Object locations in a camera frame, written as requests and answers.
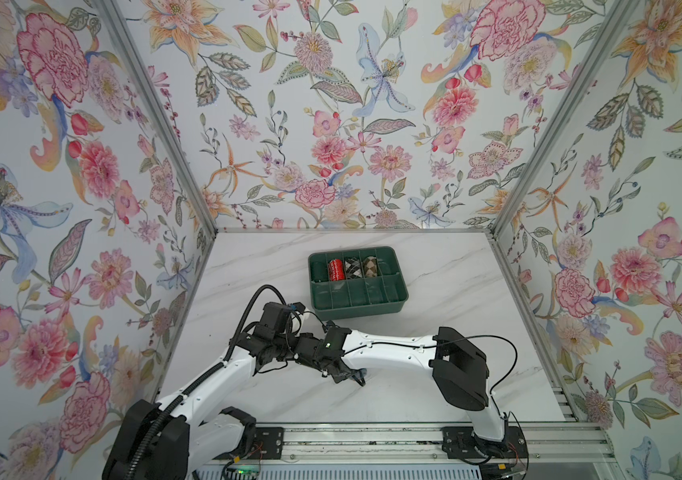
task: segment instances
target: floral wallpaper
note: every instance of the floral wallpaper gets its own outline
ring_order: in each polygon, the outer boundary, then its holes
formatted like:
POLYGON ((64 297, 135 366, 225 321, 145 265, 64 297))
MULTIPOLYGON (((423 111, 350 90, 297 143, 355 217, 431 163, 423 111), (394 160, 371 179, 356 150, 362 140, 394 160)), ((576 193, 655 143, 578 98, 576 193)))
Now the floral wallpaper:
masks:
POLYGON ((580 417, 682 480, 682 0, 645 0, 500 238, 580 417))
POLYGON ((0 478, 99 478, 158 388, 211 238, 145 108, 87 0, 0 0, 0 478))
POLYGON ((489 225, 610 6, 120 3, 224 230, 489 225))

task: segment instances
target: red can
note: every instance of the red can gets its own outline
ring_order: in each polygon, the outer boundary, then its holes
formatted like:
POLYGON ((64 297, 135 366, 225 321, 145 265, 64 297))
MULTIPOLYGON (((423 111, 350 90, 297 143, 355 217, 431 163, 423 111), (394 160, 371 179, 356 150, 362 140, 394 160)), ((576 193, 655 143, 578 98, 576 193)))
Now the red can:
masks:
POLYGON ((340 259, 330 260, 328 272, 330 273, 331 282, 346 280, 346 274, 343 272, 343 261, 340 259))

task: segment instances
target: white marble surface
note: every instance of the white marble surface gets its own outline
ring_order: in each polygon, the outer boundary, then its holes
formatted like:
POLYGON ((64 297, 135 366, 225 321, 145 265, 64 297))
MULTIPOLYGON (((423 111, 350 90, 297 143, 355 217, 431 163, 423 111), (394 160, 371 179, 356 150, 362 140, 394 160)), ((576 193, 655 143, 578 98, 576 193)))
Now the white marble surface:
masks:
MULTIPOLYGON (((524 422, 563 421, 506 283, 482 234, 467 233, 274 233, 221 234, 186 321, 165 380, 177 389, 207 368, 226 349, 250 296, 263 283, 276 286, 288 302, 311 305, 308 255, 325 250, 388 245, 399 258, 410 299, 402 312, 336 323, 377 335, 420 336, 450 326, 466 336, 506 336, 520 352, 514 372, 499 385, 496 401, 524 422)), ((261 294, 249 321, 276 298, 261 294)), ((322 337, 318 322, 302 331, 322 337)), ((489 385, 511 367, 513 352, 500 340, 473 342, 488 356, 489 385)), ((278 366, 274 363, 267 368, 278 366)), ((368 370, 363 388, 352 380, 335 384, 316 370, 290 364, 256 375, 225 406, 260 422, 451 422, 465 414, 447 404, 430 376, 368 370)))

